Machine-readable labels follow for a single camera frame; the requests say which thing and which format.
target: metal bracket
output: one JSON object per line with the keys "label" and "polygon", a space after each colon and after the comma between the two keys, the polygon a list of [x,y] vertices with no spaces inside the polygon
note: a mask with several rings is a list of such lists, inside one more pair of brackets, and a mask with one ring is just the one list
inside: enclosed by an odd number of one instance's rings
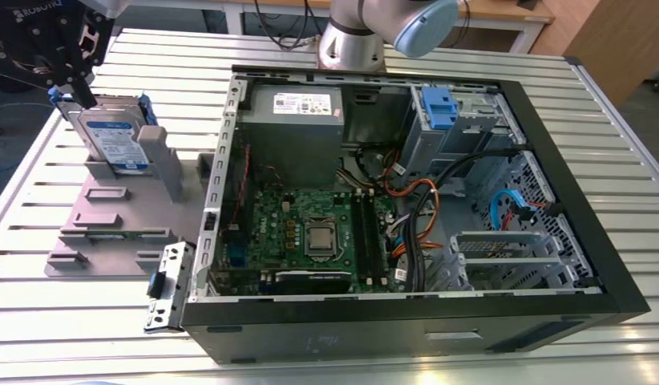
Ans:
{"label": "metal bracket", "polygon": [[188,295],[194,245],[178,242],[166,245],[158,270],[148,281],[148,317],[144,333],[180,333],[181,308]]}

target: green circuit board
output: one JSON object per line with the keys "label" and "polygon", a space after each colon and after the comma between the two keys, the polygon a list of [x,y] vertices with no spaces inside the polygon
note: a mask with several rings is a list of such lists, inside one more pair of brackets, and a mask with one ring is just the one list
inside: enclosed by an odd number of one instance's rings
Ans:
{"label": "green circuit board", "polygon": [[[389,197],[370,197],[377,217],[377,229],[384,233],[384,217],[393,213]],[[326,257],[306,255],[306,227],[333,227],[336,253]],[[225,253],[242,253],[228,248]],[[380,239],[380,255],[386,268],[386,251]],[[258,191],[254,195],[250,243],[245,251],[242,271],[328,270],[352,274],[350,292],[390,291],[386,285],[358,280],[353,245],[353,226],[349,192]],[[232,282],[238,295],[256,294],[256,282],[248,278]]]}

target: motherboard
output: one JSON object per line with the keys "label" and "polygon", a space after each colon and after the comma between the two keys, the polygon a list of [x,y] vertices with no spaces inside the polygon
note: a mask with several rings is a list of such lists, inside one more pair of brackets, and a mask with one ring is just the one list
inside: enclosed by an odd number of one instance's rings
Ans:
{"label": "motherboard", "polygon": [[213,278],[230,295],[392,291],[384,232],[392,199],[372,190],[257,191],[248,244],[224,245]]}

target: slotted aluminum table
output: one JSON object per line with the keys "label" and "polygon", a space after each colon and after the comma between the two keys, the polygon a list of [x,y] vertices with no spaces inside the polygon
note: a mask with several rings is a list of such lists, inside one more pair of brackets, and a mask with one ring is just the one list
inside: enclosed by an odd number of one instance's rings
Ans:
{"label": "slotted aluminum table", "polygon": [[[229,66],[313,67],[264,38],[124,30],[94,92],[145,90],[181,158],[213,148]],[[44,275],[86,156],[53,113],[0,198],[0,382],[659,383],[659,166],[581,68],[561,58],[437,50],[388,71],[517,80],[652,312],[524,354],[218,367],[185,334],[142,334],[145,281]],[[170,376],[189,376],[174,379]]]}

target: ram slot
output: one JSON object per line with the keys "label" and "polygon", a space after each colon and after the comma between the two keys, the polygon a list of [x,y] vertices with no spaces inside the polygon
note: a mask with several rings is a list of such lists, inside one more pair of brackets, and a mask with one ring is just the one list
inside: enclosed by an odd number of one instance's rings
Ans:
{"label": "ram slot", "polygon": [[350,226],[353,228],[353,253],[354,264],[358,272],[358,281],[364,282],[368,277],[368,259],[362,230],[362,201],[360,196],[350,197]]}
{"label": "ram slot", "polygon": [[369,276],[373,285],[381,284],[384,275],[384,260],[380,247],[378,219],[374,212],[374,202],[370,198],[362,199],[362,229],[365,250],[369,261]]}

